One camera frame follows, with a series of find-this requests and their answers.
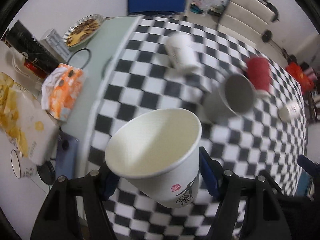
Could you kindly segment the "red paper cup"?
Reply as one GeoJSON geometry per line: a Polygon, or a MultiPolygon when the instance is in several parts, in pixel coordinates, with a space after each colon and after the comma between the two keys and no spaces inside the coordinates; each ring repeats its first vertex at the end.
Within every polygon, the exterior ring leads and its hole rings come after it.
{"type": "Polygon", "coordinates": [[[257,95],[260,98],[268,98],[270,94],[270,64],[261,56],[252,56],[247,60],[247,75],[257,95]]]}

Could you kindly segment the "blue device on table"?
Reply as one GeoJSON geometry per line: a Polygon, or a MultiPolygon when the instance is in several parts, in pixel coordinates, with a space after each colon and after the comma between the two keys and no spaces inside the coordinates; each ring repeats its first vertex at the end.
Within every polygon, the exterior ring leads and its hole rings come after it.
{"type": "Polygon", "coordinates": [[[56,178],[66,176],[75,177],[75,163],[78,153],[79,140],[65,132],[60,131],[57,141],[55,173],[56,178]]]}

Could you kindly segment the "black round lid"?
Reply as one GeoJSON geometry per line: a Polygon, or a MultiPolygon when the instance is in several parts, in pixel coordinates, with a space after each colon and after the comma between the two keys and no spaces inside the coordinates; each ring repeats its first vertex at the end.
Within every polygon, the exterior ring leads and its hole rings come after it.
{"type": "Polygon", "coordinates": [[[37,166],[37,173],[40,179],[47,185],[53,185],[55,182],[55,170],[50,161],[46,161],[43,165],[37,166]]]}

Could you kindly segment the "black white checkered tablecloth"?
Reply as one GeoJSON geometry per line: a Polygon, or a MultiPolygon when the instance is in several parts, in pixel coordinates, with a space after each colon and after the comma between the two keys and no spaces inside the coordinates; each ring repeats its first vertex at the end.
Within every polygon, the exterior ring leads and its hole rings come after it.
{"type": "MultiPolygon", "coordinates": [[[[294,195],[301,168],[297,157],[304,154],[306,119],[302,113],[289,122],[278,118],[278,109],[291,101],[304,110],[300,85],[271,60],[271,96],[257,99],[253,109],[220,125],[211,124],[202,101],[212,84],[245,69],[245,60],[260,54],[253,47],[214,29],[164,17],[139,18],[113,56],[98,93],[93,114],[88,168],[104,162],[112,135],[131,119],[154,109],[184,108],[202,124],[203,146],[213,159],[240,177],[254,178],[266,170],[285,194],[294,195]],[[164,43],[174,31],[194,40],[201,69],[181,75],[170,67],[164,43]]],[[[129,239],[204,239],[218,204],[199,179],[196,199],[180,209],[168,209],[120,179],[104,207],[115,233],[129,239]]]]}

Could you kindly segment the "grey ceramic mug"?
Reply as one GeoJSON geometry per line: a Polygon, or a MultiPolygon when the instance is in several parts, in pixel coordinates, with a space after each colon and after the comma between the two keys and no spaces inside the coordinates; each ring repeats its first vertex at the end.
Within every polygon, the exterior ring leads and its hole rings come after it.
{"type": "Polygon", "coordinates": [[[212,85],[212,91],[204,97],[203,108],[211,122],[221,122],[250,112],[255,101],[255,88],[249,79],[231,74],[219,85],[212,85]]]}

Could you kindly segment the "white enamel mug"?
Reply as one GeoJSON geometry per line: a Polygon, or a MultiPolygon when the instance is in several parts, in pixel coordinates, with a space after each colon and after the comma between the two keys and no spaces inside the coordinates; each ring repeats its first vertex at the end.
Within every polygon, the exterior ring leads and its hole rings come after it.
{"type": "Polygon", "coordinates": [[[37,174],[37,166],[26,157],[23,157],[20,151],[11,150],[11,166],[17,179],[30,178],[37,174]]]}

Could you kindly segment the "yellow chips bag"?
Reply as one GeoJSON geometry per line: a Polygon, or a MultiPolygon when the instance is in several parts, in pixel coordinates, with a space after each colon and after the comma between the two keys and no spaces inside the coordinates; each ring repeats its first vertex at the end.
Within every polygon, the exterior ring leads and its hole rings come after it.
{"type": "Polygon", "coordinates": [[[24,157],[41,166],[53,152],[59,126],[31,92],[1,72],[1,130],[24,157]]]}

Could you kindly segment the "orange tissue pack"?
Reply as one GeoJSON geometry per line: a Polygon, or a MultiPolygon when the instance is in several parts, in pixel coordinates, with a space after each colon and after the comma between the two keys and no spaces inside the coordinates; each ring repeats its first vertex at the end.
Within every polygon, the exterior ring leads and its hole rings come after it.
{"type": "Polygon", "coordinates": [[[59,64],[42,84],[42,109],[56,120],[66,122],[85,79],[85,72],[80,68],[59,64]]]}

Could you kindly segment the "red plastic bag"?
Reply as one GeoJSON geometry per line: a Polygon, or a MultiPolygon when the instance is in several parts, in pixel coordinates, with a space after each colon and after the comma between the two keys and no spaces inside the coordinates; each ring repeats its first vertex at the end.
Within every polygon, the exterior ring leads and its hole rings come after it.
{"type": "Polygon", "coordinates": [[[285,70],[300,84],[302,93],[310,92],[314,88],[314,83],[303,73],[301,67],[294,62],[291,62],[285,70]]]}

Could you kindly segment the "pink suitcase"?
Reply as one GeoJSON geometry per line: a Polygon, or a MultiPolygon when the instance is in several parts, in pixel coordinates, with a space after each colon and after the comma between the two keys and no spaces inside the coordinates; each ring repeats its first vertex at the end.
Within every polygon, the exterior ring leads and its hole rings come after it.
{"type": "Polygon", "coordinates": [[[311,81],[316,81],[317,80],[317,75],[314,71],[313,68],[309,67],[304,71],[304,74],[311,80],[311,81]]]}

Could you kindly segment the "black bottle box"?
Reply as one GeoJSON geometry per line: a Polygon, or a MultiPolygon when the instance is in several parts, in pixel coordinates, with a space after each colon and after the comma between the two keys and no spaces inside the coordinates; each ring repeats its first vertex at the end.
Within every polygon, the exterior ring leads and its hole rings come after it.
{"type": "Polygon", "coordinates": [[[2,41],[19,52],[24,58],[23,65],[41,79],[45,79],[61,63],[20,21],[5,32],[2,41]]]}

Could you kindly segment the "small dumbbell on floor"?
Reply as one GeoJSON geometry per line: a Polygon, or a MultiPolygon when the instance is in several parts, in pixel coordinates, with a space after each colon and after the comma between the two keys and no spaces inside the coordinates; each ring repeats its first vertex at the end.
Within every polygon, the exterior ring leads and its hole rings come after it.
{"type": "Polygon", "coordinates": [[[264,43],[269,43],[270,45],[272,45],[275,48],[278,48],[280,50],[282,50],[281,46],[278,45],[276,42],[274,42],[274,40],[272,40],[272,32],[270,30],[265,30],[262,35],[261,35],[261,40],[264,43]]]}

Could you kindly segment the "patterned snack plate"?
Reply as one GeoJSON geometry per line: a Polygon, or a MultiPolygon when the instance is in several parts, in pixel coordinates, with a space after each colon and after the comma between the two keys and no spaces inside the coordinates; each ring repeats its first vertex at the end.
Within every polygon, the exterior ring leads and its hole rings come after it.
{"type": "Polygon", "coordinates": [[[92,38],[104,22],[99,14],[89,15],[73,24],[62,36],[62,41],[68,48],[73,48],[92,38]]]}

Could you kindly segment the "silver patterned box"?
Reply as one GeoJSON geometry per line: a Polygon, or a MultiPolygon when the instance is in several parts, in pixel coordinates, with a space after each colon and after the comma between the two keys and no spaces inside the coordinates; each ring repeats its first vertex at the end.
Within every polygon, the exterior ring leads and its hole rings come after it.
{"type": "Polygon", "coordinates": [[[71,52],[55,29],[47,30],[40,39],[42,44],[55,58],[67,63],[71,52]]]}

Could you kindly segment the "white plastic bag on floor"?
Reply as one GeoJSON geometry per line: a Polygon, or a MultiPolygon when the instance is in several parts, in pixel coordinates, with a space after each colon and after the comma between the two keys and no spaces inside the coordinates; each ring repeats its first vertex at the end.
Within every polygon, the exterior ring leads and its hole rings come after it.
{"type": "Polygon", "coordinates": [[[200,15],[216,15],[220,16],[224,10],[223,1],[216,4],[214,0],[192,0],[190,11],[200,15]]]}

